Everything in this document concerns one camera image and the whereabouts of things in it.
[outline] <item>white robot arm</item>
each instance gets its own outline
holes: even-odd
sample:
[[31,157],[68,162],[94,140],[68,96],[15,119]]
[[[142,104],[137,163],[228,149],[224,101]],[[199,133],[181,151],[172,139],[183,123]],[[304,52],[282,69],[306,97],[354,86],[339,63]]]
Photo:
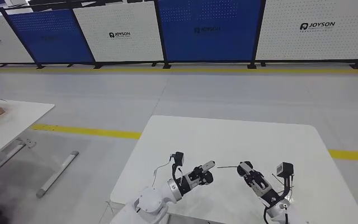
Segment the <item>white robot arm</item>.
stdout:
[[285,199],[290,191],[290,178],[292,180],[294,175],[292,164],[283,162],[277,167],[277,176],[284,178],[285,189],[282,195],[273,190],[270,183],[260,172],[253,169],[250,162],[240,162],[237,172],[241,177],[244,177],[247,185],[252,188],[265,205],[263,219],[266,223],[268,223],[266,220],[267,213],[272,221],[279,224],[307,224],[296,213],[293,205]]
[[168,211],[168,202],[176,204],[184,194],[198,185],[208,185],[213,182],[209,169],[215,166],[209,161],[194,168],[181,178],[175,178],[175,171],[182,166],[183,153],[173,155],[175,163],[172,166],[173,179],[158,188],[144,188],[132,201],[113,218],[110,224],[157,224]]

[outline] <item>wall partition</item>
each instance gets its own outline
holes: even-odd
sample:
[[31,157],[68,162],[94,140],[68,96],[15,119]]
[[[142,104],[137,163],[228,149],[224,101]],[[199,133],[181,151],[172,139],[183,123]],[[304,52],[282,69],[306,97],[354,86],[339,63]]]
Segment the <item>wall partition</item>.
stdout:
[[8,17],[37,62],[93,62],[71,10],[22,13]]
[[358,58],[357,0],[267,0],[256,60]]
[[74,9],[97,62],[163,60],[154,2]]
[[159,0],[169,61],[249,61],[261,0]]
[[33,63],[3,16],[0,16],[0,63]]

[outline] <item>gray floor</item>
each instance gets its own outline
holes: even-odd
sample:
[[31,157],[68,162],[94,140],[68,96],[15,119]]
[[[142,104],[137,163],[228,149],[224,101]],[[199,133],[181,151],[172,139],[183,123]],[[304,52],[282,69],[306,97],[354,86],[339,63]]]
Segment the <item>gray floor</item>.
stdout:
[[[154,114],[310,124],[328,149],[358,150],[358,76],[353,73],[61,74],[46,69],[0,72],[0,98],[55,104],[40,120],[46,124],[141,132]],[[56,161],[73,150],[80,155],[40,200],[35,193],[52,171],[27,150],[5,164],[0,169],[0,204],[11,223],[109,223],[112,212],[106,201],[136,140],[27,133],[38,142],[36,151]],[[335,162],[358,200],[358,161]],[[112,206],[114,212],[120,207]],[[171,223],[207,222],[173,217]]]

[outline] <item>white table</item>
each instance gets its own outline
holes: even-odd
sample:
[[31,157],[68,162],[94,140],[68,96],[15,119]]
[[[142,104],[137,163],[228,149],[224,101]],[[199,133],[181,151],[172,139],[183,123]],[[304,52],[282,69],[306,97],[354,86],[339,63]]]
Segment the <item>white table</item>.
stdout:
[[[13,148],[7,155],[5,155],[2,161],[0,161],[0,167],[23,147],[27,146],[29,149],[32,149],[36,145],[36,142],[29,138],[22,137],[19,139],[18,137],[27,128],[29,128],[42,116],[49,112],[54,106],[55,105],[53,104],[0,100],[0,107],[5,109],[5,114],[0,115],[0,151],[5,149],[13,141],[18,141],[17,146]],[[38,198],[41,198],[50,188],[53,182],[55,182],[59,175],[64,171],[64,169],[76,157],[76,155],[78,155],[78,152],[72,152],[71,155],[65,160],[65,162],[58,166],[50,158],[44,158],[43,155],[38,153],[37,155],[44,159],[44,161],[48,163],[48,165],[55,171],[52,177],[36,194]]]
[[[153,116],[114,187],[111,200],[125,204],[145,186],[153,170],[176,151],[185,154],[183,172],[214,160],[216,166],[252,162],[271,185],[281,162],[294,164],[292,203],[311,224],[356,223],[358,205],[316,129],[309,125]],[[264,206],[235,168],[210,170],[214,182],[186,194],[168,213],[221,223],[263,223]],[[159,169],[155,186],[171,178]]]

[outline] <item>wire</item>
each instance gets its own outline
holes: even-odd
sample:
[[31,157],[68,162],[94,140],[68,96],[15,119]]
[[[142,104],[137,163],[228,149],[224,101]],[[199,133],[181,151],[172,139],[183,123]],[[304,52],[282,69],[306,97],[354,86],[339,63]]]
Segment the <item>wire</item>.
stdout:
[[108,206],[111,208],[111,211],[112,211],[112,215],[113,215],[113,217],[114,217],[114,212],[113,212],[113,209],[112,209],[112,206],[111,206],[111,204],[108,202],[108,201],[106,201],[107,202],[107,204],[108,204]]
[[286,224],[289,224],[289,215],[287,214],[287,206],[286,206],[286,214],[285,214],[285,217],[286,217]]
[[282,185],[284,184],[284,183],[282,183],[281,182],[281,180],[279,180],[276,176],[275,176],[275,174],[272,174],[275,178],[276,178],[276,180],[278,180]]
[[267,222],[267,219],[266,219],[267,209],[268,209],[268,208],[265,206],[265,210],[263,210],[263,220],[264,220],[264,222],[265,222],[266,224],[269,224],[269,223]]
[[291,197],[292,197],[292,194],[293,194],[293,178],[291,179],[291,181],[292,181],[292,188],[291,188],[291,194],[290,194],[289,202],[291,201]]
[[165,164],[165,165],[162,165],[162,166],[158,166],[155,170],[154,170],[154,180],[153,180],[153,184],[152,184],[152,187],[154,186],[154,183],[156,182],[156,178],[157,178],[157,171],[158,171],[158,169],[159,168],[161,168],[161,167],[164,167],[164,166],[166,166],[166,165],[168,165],[169,163],[170,163],[170,161],[172,160],[172,156],[170,156],[169,157],[169,162],[167,163],[167,164]]
[[237,166],[221,166],[221,167],[217,167],[217,168],[232,168],[232,167],[237,168]]

